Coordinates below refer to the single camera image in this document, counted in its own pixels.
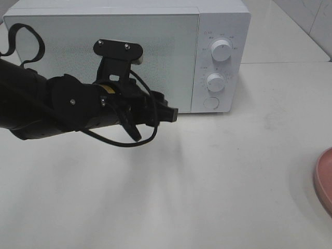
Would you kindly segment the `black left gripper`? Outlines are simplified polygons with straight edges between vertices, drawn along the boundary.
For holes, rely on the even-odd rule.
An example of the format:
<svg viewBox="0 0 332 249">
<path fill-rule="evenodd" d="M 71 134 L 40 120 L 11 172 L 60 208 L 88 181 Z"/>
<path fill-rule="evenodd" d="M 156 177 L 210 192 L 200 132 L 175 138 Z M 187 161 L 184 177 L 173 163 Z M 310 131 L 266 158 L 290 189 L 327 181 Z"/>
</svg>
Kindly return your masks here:
<svg viewBox="0 0 332 249">
<path fill-rule="evenodd" d="M 136 127 L 145 124 L 152 127 L 153 123 L 176 122 L 178 108 L 168 106 L 163 93 L 152 91 L 151 95 L 143 91 L 137 80 L 129 78 L 128 82 L 100 80 L 105 106 L 117 116 L 123 127 Z"/>
</svg>

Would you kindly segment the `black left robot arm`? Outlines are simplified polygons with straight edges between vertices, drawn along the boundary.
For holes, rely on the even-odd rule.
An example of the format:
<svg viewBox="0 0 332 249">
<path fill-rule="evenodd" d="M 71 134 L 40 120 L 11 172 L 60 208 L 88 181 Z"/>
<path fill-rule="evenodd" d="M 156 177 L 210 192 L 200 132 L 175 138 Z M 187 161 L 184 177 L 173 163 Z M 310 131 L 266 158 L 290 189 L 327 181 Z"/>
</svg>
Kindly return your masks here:
<svg viewBox="0 0 332 249">
<path fill-rule="evenodd" d="M 47 79 L 1 60 L 1 127 L 22 140 L 76 131 L 115 145 L 94 130 L 120 125 L 131 146 L 138 146 L 145 144 L 138 125 L 157 129 L 161 122 L 175 122 L 177 115 L 164 95 L 140 78 L 125 85 L 105 79 L 83 84 L 68 74 Z"/>
</svg>

